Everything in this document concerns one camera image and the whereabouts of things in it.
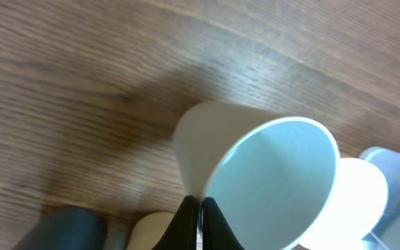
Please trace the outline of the small pink cup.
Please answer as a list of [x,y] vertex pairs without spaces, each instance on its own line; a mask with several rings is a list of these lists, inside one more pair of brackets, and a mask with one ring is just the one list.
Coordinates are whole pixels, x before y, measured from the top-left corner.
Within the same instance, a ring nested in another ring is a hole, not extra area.
[[362,249],[388,202],[382,171],[358,158],[341,158],[331,195],[319,217],[299,240],[307,249]]

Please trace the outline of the small light blue cup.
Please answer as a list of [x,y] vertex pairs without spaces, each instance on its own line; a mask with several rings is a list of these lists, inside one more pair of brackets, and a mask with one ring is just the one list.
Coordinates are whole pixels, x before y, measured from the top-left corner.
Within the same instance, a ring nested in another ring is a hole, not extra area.
[[291,249],[335,182],[332,133],[306,117],[204,102],[178,121],[173,148],[189,195],[213,198],[245,249]]

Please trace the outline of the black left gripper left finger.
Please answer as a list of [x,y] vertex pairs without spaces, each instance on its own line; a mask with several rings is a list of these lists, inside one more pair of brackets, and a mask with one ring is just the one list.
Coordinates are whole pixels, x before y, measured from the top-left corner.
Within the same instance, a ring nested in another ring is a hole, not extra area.
[[186,196],[169,226],[152,250],[196,250],[199,203],[194,196]]

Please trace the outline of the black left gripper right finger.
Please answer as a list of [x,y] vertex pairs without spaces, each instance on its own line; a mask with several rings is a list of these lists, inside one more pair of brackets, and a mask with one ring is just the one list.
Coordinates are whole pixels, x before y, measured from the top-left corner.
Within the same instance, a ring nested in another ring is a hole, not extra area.
[[216,201],[206,197],[199,213],[203,250],[243,250]]

